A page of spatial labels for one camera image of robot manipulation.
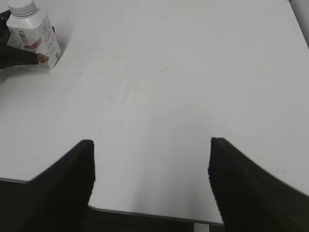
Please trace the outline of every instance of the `table surface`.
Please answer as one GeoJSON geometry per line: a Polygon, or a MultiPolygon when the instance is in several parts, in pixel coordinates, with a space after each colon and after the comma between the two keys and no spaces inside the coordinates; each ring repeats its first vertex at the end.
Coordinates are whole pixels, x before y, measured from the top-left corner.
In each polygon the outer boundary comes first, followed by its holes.
{"type": "Polygon", "coordinates": [[[0,72],[1,177],[30,180],[92,139],[91,206],[220,223],[207,167],[225,137],[309,194],[309,52],[288,1],[37,5],[64,52],[53,70],[0,72]]]}

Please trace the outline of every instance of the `bottle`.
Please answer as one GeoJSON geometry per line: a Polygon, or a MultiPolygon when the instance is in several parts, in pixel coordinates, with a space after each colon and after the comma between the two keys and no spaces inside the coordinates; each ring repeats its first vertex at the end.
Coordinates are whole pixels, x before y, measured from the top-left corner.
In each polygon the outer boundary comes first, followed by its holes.
{"type": "Polygon", "coordinates": [[[8,0],[11,16],[6,25],[11,46],[36,53],[36,67],[52,69],[61,54],[58,41],[48,15],[37,8],[34,0],[8,0]]]}

